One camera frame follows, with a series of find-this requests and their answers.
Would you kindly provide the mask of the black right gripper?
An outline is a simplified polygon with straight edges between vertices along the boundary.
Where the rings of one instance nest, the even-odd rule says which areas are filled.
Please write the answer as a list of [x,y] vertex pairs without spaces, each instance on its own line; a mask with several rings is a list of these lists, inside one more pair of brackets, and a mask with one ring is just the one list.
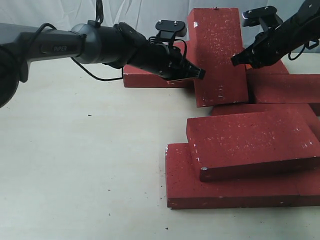
[[231,57],[234,67],[249,64],[258,69],[275,64],[288,54],[288,30],[283,27],[270,28],[259,33],[254,42]]

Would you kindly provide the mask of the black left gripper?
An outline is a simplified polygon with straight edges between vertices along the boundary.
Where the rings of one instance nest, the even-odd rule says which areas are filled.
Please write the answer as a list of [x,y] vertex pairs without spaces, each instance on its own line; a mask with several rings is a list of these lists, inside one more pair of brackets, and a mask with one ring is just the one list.
[[176,46],[147,42],[130,58],[129,64],[166,81],[203,80],[206,71],[190,63],[184,51]]

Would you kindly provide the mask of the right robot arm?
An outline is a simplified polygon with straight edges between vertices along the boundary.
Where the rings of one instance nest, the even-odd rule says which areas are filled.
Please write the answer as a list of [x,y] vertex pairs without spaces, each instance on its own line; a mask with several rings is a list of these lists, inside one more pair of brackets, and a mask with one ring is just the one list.
[[244,27],[260,25],[263,32],[254,42],[231,58],[234,66],[250,65],[254,69],[274,65],[299,47],[313,49],[320,44],[320,2],[305,0],[298,11],[283,21],[274,6],[259,7],[242,13]]

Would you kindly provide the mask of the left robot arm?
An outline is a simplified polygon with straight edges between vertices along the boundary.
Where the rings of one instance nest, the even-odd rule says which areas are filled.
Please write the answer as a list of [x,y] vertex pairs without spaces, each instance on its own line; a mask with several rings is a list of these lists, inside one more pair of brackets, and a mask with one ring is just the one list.
[[205,70],[187,59],[187,52],[174,46],[186,35],[182,21],[156,25],[158,34],[146,38],[125,22],[112,27],[90,20],[71,30],[58,30],[50,23],[40,27],[0,25],[0,104],[7,104],[19,83],[28,80],[32,62],[71,58],[79,67],[104,64],[115,69],[130,65],[165,81],[203,79]]

